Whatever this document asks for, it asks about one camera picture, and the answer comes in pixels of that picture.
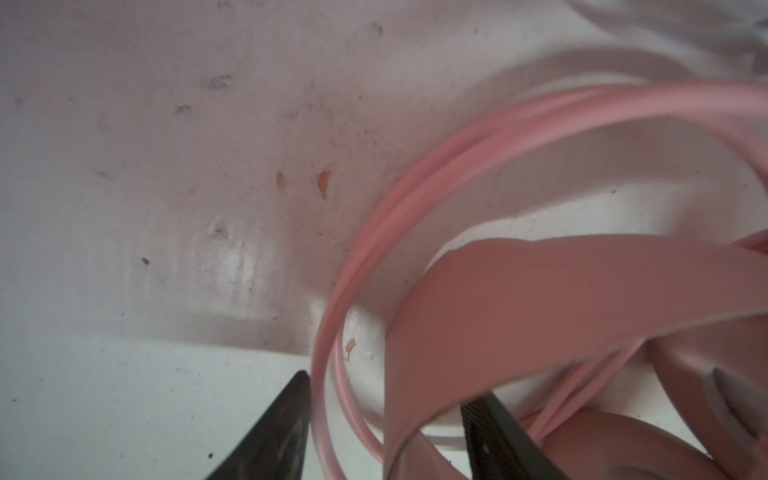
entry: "dirt speck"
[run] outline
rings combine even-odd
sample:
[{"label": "dirt speck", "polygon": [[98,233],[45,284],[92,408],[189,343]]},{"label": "dirt speck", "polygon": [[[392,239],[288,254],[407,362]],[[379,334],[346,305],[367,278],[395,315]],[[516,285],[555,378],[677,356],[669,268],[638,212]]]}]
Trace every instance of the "dirt speck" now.
[{"label": "dirt speck", "polygon": [[352,351],[355,349],[355,345],[357,345],[357,342],[355,342],[355,339],[350,339],[349,342],[346,343],[346,347],[344,347],[344,350],[346,350],[346,361],[349,361],[349,355],[352,354]]},{"label": "dirt speck", "polygon": [[372,40],[379,40],[384,35],[384,27],[378,22],[371,22],[366,25],[366,32]]},{"label": "dirt speck", "polygon": [[207,90],[231,90],[235,87],[234,79],[232,75],[219,75],[218,77],[201,78],[199,80],[200,86]]},{"label": "dirt speck", "polygon": [[229,240],[230,231],[223,220],[214,220],[208,225],[208,237],[215,240]]},{"label": "dirt speck", "polygon": [[331,173],[328,170],[323,170],[317,174],[317,188],[320,190],[320,196],[325,200],[328,198],[328,180],[331,178]]},{"label": "dirt speck", "polygon": [[286,175],[282,170],[277,171],[277,175],[275,175],[275,183],[277,183],[277,188],[281,190],[286,187],[288,180],[286,180]]}]

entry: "pink headphones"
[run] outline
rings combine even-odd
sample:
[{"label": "pink headphones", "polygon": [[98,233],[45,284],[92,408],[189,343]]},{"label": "pink headphones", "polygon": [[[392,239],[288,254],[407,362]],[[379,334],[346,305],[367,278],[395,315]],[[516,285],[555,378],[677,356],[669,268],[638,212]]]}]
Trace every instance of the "pink headphones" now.
[{"label": "pink headphones", "polygon": [[[434,206],[552,141],[661,115],[715,135],[768,185],[768,141],[739,119],[768,118],[768,87],[684,82],[524,101],[452,135],[394,186],[350,250],[316,336],[312,427],[327,478],[345,478],[325,410],[329,359],[346,418],[384,478],[464,478],[419,428],[496,386],[576,360],[583,362],[545,409],[524,422],[572,480],[635,471],[674,480],[768,478],[768,230],[730,246],[648,235],[470,243],[425,273],[389,327],[384,445],[346,378],[347,311],[384,255]],[[638,420],[578,411],[646,342],[671,401],[713,459]]]}]

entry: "scuff mark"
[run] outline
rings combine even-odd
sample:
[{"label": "scuff mark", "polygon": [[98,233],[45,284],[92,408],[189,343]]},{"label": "scuff mark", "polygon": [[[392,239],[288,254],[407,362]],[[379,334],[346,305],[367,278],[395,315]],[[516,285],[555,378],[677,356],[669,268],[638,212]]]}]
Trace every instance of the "scuff mark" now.
[{"label": "scuff mark", "polygon": [[232,75],[219,75],[212,78],[201,78],[200,86],[207,90],[231,90],[235,87]]},{"label": "scuff mark", "polygon": [[208,225],[208,237],[214,240],[229,240],[230,231],[224,220],[214,220]]},{"label": "scuff mark", "polygon": [[174,109],[174,113],[176,115],[189,116],[192,114],[192,107],[190,107],[189,105],[179,105]]},{"label": "scuff mark", "polygon": [[365,26],[368,36],[372,40],[379,40],[384,35],[384,27],[378,22],[371,22]]}]

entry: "pink headband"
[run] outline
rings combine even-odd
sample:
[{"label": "pink headband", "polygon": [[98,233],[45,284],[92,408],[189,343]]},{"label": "pink headband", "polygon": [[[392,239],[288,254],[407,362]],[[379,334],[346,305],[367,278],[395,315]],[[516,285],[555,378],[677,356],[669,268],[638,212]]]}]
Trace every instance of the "pink headband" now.
[{"label": "pink headband", "polygon": [[[768,257],[741,248],[625,235],[484,240],[446,254],[404,302],[386,340],[384,446],[365,424],[344,372],[341,326],[397,240],[447,196],[512,158],[595,127],[661,115],[717,136],[765,184],[768,142],[735,117],[768,117],[768,87],[686,82],[580,88],[513,105],[451,136],[394,186],[350,250],[316,336],[312,425],[327,478],[345,478],[325,411],[332,351],[343,411],[383,460],[385,478],[463,478],[418,433],[457,402],[549,366],[624,349],[608,360],[604,383],[647,338],[768,313]],[[446,269],[462,274],[441,275]],[[576,368],[571,383],[588,367]],[[533,433],[551,431],[574,405],[546,409]]]}]

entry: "ear cup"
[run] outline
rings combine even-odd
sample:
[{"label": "ear cup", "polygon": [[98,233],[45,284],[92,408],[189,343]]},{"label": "ear cup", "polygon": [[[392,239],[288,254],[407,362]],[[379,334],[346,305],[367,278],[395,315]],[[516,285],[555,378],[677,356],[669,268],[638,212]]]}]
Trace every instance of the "ear cup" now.
[{"label": "ear cup", "polygon": [[694,435],[731,477],[746,479],[768,420],[768,316],[672,333],[649,352]]},{"label": "ear cup", "polygon": [[730,480],[686,442],[614,413],[576,413],[542,448],[571,480]]}]

